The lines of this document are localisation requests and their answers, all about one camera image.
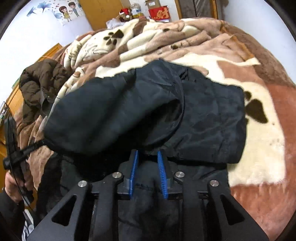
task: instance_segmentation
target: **red box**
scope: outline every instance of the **red box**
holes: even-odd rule
[[[154,20],[170,19],[170,13],[167,6],[149,9],[150,17]]]

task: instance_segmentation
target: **wooden furniture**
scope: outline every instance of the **wooden furniture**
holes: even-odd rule
[[[217,3],[216,0],[210,0],[210,8],[212,18],[218,19]]]
[[[117,17],[123,8],[120,0],[80,0],[79,2],[93,30],[107,28],[106,22]]]
[[[59,49],[62,48],[62,45],[56,44],[50,50],[48,50],[45,54],[43,54],[37,61],[44,60],[46,58],[52,57]],[[16,111],[22,106],[24,99],[22,97],[22,92],[19,89],[18,83],[16,83],[13,88],[11,94],[6,100],[12,115],[16,113]],[[4,187],[4,176],[5,170],[2,165],[3,158],[7,156],[6,147],[5,147],[5,136],[3,126],[0,128],[0,189]]]
[[[178,12],[178,17],[179,17],[179,19],[181,19],[182,12],[181,12],[181,8],[180,8],[179,0],[175,0],[175,4],[176,4],[177,12]]]

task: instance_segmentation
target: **brown blanket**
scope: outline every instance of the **brown blanket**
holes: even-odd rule
[[[229,184],[233,196],[275,240],[296,209],[295,85],[271,53],[242,30],[211,18],[173,23],[136,19],[112,31],[86,34],[57,56],[75,73],[55,104],[92,77],[114,76],[158,58],[244,89],[247,140],[240,162],[228,166]],[[18,126],[21,147],[42,136],[41,121]],[[36,188],[50,155],[46,147],[30,155]]]

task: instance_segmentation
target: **cartoon couple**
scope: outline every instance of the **cartoon couple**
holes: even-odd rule
[[[75,3],[74,2],[69,3],[69,7],[72,8],[73,9],[73,12],[76,14],[76,16],[79,17],[79,14],[78,14],[78,12],[76,10]],[[69,20],[72,21],[70,15],[68,13],[67,7],[61,6],[59,8],[59,11],[64,15],[64,19],[67,19],[68,22],[69,22]]]

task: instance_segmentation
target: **wooden cabinet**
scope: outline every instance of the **wooden cabinet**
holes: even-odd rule
[[[5,177],[5,170],[2,166],[2,161],[3,161],[3,156],[0,155],[0,164],[1,164],[1,168],[0,168],[0,192],[2,190],[2,188],[4,187],[4,177]]]
[[[93,30],[107,28],[106,22],[117,17],[123,8],[120,0],[79,0],[79,2]]]

